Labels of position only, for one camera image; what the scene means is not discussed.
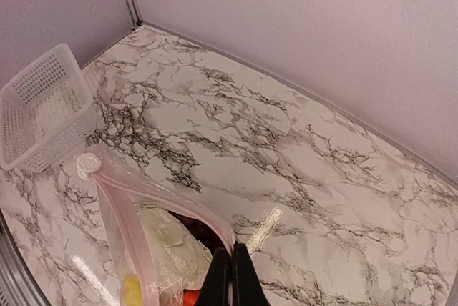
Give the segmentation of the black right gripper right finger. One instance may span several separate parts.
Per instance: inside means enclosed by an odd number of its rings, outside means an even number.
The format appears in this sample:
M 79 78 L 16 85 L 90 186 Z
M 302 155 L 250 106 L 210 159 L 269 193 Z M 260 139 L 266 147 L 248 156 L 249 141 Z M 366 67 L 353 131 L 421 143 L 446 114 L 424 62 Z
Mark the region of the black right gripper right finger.
M 248 248 L 242 243 L 236 243 L 233 250 L 233 305 L 270 306 Z

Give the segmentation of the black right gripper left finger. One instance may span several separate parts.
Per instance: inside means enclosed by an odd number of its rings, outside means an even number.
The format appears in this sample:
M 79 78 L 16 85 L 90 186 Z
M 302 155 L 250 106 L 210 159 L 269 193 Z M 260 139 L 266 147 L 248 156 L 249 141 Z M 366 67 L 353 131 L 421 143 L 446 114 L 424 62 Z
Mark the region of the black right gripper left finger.
M 231 258 L 226 249 L 215 251 L 196 306 L 228 306 Z

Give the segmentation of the clear zip top bag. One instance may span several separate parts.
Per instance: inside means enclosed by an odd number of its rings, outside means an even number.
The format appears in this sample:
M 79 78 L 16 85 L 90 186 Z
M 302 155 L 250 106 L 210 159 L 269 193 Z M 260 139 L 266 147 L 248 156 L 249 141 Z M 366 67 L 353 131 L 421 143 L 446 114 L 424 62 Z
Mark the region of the clear zip top bag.
M 206 206 L 174 192 L 125 164 L 103 144 L 84 149 L 76 158 L 77 174 L 97 187 L 99 207 L 107 233 L 114 270 L 122 283 L 127 275 L 136 275 L 142 288 L 143 305 L 183 305 L 184 289 L 161 287 L 157 263 L 152 258 L 137 205 L 156 207 L 200 220 L 221 238 L 232 252 L 233 228 Z

